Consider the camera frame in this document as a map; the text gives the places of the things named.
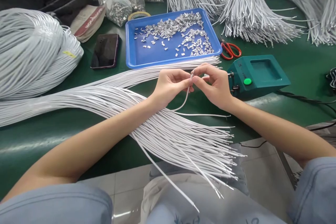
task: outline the smartphone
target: smartphone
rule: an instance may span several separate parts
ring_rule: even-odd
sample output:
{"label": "smartphone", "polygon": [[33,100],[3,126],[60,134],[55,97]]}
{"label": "smartphone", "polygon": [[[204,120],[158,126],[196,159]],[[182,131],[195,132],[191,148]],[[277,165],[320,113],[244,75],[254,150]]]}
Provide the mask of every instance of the smartphone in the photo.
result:
{"label": "smartphone", "polygon": [[92,69],[113,68],[117,65],[118,34],[98,35],[91,61]]}

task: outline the green workbench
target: green workbench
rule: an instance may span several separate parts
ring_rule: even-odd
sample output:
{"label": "green workbench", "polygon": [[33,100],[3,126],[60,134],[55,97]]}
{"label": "green workbench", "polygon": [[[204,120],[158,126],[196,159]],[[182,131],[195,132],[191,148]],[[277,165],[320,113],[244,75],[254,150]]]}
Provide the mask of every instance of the green workbench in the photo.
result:
{"label": "green workbench", "polygon": [[[266,0],[271,9],[295,7],[287,0]],[[147,3],[146,10],[151,15],[165,13],[165,3]],[[304,19],[303,14],[295,9],[283,12],[287,16],[296,16]],[[217,34],[223,30],[223,25],[215,27]],[[121,37],[117,67],[114,69],[92,70],[91,56],[98,34],[118,33]],[[294,42],[275,44],[274,48],[267,48],[262,44],[252,44],[241,39],[227,38],[234,42],[242,51],[243,56],[273,54],[278,60],[292,84],[285,91],[293,92],[313,99],[332,100],[326,73],[336,67],[336,50],[332,46],[321,45],[316,47],[307,41],[307,35],[297,38]],[[80,86],[108,76],[128,70],[125,64],[125,29],[119,28],[105,19],[98,32],[83,44],[84,56],[73,73],[58,87],[49,93],[59,92],[72,87]],[[228,69],[232,61],[222,61],[223,69]],[[156,81],[142,83],[133,91],[148,96],[154,90]],[[185,94],[179,94],[168,108],[179,107]],[[328,108],[320,108],[294,99],[270,94],[248,102],[252,106],[285,118],[293,123],[307,126],[333,119]],[[183,113],[226,114],[212,105],[204,94],[196,90],[190,95],[186,105],[181,109]],[[235,135],[234,142],[241,142],[258,137],[251,128],[244,125],[235,117],[227,120],[215,117],[191,117],[190,120],[205,125],[236,126],[232,129]],[[49,112],[0,128],[0,199],[8,192],[20,176],[42,155],[57,144],[75,135],[76,133],[103,120],[102,117],[91,112],[69,108]],[[142,165],[149,164],[149,160],[141,151],[137,143],[126,137],[110,150],[96,165],[94,165],[83,179],[114,173]]]}

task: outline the white tile floor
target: white tile floor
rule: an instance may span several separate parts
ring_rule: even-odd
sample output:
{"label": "white tile floor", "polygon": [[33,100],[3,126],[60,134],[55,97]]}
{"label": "white tile floor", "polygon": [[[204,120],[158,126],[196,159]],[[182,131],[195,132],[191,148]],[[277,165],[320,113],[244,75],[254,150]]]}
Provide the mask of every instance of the white tile floor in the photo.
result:
{"label": "white tile floor", "polygon": [[[244,142],[258,146],[263,139]],[[265,143],[260,148],[242,147],[248,155],[242,162],[250,197],[290,223],[286,208],[294,192],[275,148]],[[144,186],[149,182],[151,166],[108,174],[81,181],[105,190],[113,201],[113,224],[137,224],[140,220],[140,205]]]}

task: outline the green machine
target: green machine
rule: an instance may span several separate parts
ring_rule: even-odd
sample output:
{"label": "green machine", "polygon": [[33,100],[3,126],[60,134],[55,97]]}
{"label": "green machine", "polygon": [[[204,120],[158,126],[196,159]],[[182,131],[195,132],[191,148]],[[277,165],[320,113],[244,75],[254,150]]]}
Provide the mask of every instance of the green machine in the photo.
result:
{"label": "green machine", "polygon": [[273,55],[244,56],[228,69],[233,96],[255,99],[291,84]]}

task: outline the sleeve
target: sleeve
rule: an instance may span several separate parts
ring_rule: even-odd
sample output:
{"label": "sleeve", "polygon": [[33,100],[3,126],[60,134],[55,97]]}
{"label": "sleeve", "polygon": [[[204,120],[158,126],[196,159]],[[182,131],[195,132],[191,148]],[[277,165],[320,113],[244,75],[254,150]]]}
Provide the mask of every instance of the sleeve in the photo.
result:
{"label": "sleeve", "polygon": [[0,204],[0,223],[111,224],[112,201],[84,184],[58,184],[17,195]]}
{"label": "sleeve", "polygon": [[294,224],[336,220],[336,157],[309,161],[298,182],[288,215]]}

